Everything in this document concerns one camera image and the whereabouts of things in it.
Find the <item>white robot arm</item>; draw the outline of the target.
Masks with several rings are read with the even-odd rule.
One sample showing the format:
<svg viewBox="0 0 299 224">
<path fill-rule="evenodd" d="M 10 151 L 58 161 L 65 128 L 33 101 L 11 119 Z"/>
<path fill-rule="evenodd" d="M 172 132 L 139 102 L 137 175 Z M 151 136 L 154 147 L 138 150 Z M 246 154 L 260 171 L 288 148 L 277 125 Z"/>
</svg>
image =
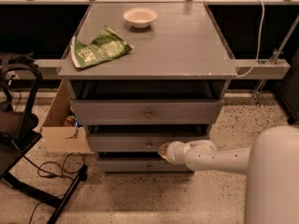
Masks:
<svg viewBox="0 0 299 224">
<path fill-rule="evenodd" d="M 164 143 L 159 155 L 193 171 L 245 175 L 244 224 L 299 224 L 299 129 L 277 126 L 252 147 L 217 150 L 208 140 Z"/>
</svg>

